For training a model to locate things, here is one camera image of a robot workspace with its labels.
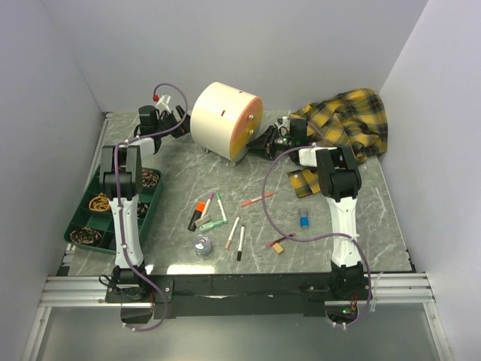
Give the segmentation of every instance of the white wall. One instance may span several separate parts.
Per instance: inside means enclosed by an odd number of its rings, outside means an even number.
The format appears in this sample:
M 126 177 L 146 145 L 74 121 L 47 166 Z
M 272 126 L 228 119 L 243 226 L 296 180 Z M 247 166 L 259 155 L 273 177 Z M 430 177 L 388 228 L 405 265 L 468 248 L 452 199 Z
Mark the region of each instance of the white wall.
M 19 359 L 82 194 L 101 113 L 38 0 L 0 0 L 0 349 Z
M 381 90 L 383 169 L 459 360 L 481 334 L 481 2 L 430 0 Z
M 267 109 L 379 90 L 426 0 L 42 0 L 103 111 L 136 111 L 170 81 L 213 81 Z

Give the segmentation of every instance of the eraser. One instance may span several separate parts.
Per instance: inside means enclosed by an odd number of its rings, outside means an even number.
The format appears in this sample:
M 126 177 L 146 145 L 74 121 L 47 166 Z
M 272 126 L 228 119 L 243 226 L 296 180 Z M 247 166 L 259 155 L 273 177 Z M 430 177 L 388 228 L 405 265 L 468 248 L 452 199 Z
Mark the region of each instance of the eraser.
M 278 244 L 278 243 L 273 244 L 273 245 L 272 245 L 272 248 L 277 252 L 277 254 L 281 254 L 281 253 L 284 251 L 284 249 L 282 248 L 282 246 L 281 246 L 280 244 Z
M 208 221 L 210 221 L 210 215 L 209 214 L 206 214 L 205 216 L 203 216 L 202 218 L 199 218 L 198 220 L 195 221 L 195 225 L 197 227 L 200 227 L 202 226 L 204 223 L 207 223 Z

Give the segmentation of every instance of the orange lid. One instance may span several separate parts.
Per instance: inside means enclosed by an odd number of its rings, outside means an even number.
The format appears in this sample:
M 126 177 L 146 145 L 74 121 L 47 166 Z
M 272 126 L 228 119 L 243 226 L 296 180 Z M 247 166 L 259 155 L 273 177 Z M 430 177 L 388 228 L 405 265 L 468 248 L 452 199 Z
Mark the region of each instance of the orange lid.
M 203 202 L 199 202 L 199 203 L 197 204 L 197 207 L 195 207 L 195 210 L 196 210 L 196 211 L 199 211 L 199 212 L 203 212 L 204 209 L 205 209 L 205 203 L 203 203 Z

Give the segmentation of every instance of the small blue container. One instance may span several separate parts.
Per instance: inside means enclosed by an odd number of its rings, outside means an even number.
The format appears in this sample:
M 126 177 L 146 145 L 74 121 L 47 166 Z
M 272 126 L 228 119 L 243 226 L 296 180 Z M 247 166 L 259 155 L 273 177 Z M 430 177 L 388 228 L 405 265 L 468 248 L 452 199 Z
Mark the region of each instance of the small blue container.
M 301 228 L 309 228 L 309 218 L 307 218 L 307 208 L 299 208 L 299 223 Z

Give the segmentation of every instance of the plaid fabric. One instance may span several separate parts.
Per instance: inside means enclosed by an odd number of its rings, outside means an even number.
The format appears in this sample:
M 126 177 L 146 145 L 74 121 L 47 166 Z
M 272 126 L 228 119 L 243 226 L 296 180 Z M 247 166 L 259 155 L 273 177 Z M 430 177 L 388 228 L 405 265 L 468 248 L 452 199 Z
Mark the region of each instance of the plaid fabric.
M 370 89 L 356 89 L 320 103 L 308 104 L 291 117 L 314 123 L 328 147 L 352 146 L 359 162 L 387 150 L 386 112 L 381 98 Z M 312 129 L 307 130 L 307 135 L 313 133 Z
M 298 198 L 316 194 L 321 191 L 317 174 L 309 169 L 288 171 L 287 175 Z

